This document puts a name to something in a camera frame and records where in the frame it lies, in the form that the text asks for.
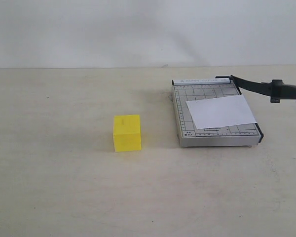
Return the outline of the yellow cube block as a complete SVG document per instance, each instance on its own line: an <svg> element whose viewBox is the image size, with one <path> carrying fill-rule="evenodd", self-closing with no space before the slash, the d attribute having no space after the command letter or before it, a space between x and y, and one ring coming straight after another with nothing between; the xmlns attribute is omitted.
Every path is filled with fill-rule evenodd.
<svg viewBox="0 0 296 237"><path fill-rule="evenodd" d="M113 119L113 143L115 152L140 151L140 115L120 115Z"/></svg>

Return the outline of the white paper sheet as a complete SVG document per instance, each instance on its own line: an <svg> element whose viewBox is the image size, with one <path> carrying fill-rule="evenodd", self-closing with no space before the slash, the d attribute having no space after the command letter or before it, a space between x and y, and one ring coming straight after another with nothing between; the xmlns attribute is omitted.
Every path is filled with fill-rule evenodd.
<svg viewBox="0 0 296 237"><path fill-rule="evenodd" d="M186 104L197 129L257 122L243 95L193 100Z"/></svg>

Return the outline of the black cutter blade arm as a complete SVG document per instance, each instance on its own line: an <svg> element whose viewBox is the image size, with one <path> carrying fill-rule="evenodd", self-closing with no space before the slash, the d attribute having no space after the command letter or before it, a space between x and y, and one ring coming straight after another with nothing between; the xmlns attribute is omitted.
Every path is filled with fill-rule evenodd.
<svg viewBox="0 0 296 237"><path fill-rule="evenodd" d="M237 87L270 97L271 103L280 103L281 100L296 100L296 85L284 84L281 79L273 79L272 82L253 82L236 76L216 76L216 79L233 80Z"/></svg>

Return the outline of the grey paper cutter base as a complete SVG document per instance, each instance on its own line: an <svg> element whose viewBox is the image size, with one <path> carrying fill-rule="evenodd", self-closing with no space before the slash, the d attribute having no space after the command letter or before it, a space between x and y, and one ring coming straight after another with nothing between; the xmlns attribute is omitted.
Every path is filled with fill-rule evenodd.
<svg viewBox="0 0 296 237"><path fill-rule="evenodd" d="M227 76L214 79L172 80L172 101L181 147L255 146L264 134L258 123L197 129L187 101L241 95L236 84Z"/></svg>

